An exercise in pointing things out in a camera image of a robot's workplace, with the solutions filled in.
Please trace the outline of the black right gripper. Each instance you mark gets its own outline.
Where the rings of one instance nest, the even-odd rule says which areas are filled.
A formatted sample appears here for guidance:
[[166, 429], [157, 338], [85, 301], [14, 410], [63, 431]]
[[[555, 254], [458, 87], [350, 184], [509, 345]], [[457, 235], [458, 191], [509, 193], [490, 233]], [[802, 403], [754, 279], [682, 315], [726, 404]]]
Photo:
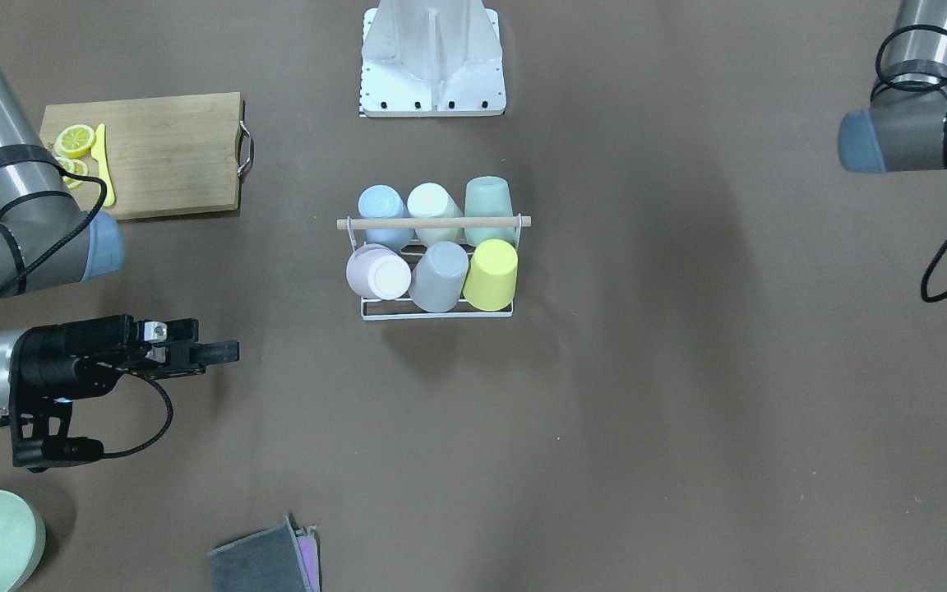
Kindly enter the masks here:
[[19, 402], [101, 397], [128, 373], [165, 379], [240, 359], [239, 341], [201, 344], [195, 319], [127, 314], [34, 327], [17, 345], [12, 394]]

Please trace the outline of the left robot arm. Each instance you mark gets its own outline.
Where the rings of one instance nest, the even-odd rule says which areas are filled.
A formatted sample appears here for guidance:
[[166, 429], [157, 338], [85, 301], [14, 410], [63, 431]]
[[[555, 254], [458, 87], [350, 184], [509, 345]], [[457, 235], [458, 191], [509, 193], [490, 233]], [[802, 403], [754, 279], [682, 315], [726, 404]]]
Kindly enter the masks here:
[[[839, 163], [853, 173], [947, 171], [947, 1], [903, 1], [894, 26], [873, 58], [867, 108], [842, 117]], [[947, 236], [920, 281], [921, 300], [947, 254]]]

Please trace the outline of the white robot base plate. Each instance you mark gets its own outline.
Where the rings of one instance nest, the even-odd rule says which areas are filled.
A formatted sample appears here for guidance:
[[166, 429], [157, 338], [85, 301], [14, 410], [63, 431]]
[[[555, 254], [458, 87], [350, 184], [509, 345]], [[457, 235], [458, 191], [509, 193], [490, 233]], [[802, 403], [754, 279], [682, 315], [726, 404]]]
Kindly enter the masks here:
[[506, 112], [501, 20], [482, 1], [380, 1], [363, 14], [361, 59], [362, 117]]

